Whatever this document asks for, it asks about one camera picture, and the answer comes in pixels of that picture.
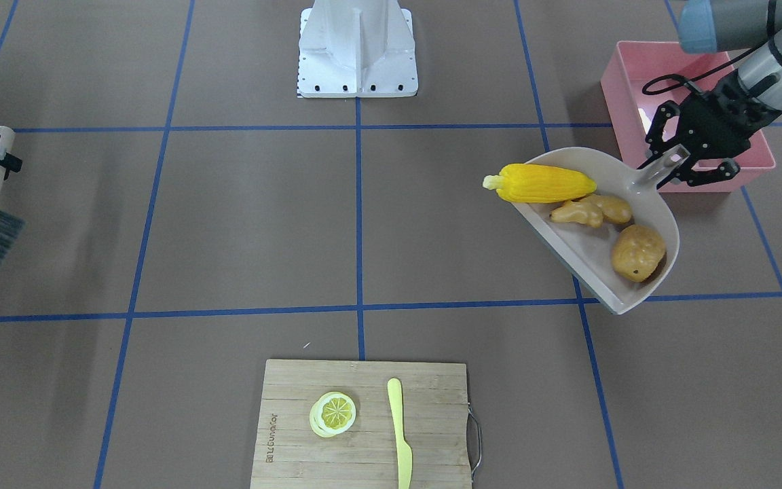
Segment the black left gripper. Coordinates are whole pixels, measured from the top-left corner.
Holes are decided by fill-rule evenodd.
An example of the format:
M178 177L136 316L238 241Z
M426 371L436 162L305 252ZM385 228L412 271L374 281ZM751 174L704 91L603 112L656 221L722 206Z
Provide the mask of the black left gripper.
M732 158L750 149L750 138L772 123L772 107L739 80L721 80L706 92L690 80L682 86L689 94L681 103L669 100L655 109L646 133L648 157L638 170L675 168L669 182L688 187L734 179L739 165ZM715 169L695 170L697 160L705 159L723 160Z

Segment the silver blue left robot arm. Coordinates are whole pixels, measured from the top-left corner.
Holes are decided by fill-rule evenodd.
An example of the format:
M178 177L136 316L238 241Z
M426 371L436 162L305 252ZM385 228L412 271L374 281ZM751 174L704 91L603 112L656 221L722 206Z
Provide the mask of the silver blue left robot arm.
M677 39L689 54L732 52L739 67L711 89L698 77L661 75L643 88L654 95L687 89L686 98L656 109L646 133L650 155L663 185L692 187L733 179L735 158L751 138L782 115L782 1L689 1L677 25Z

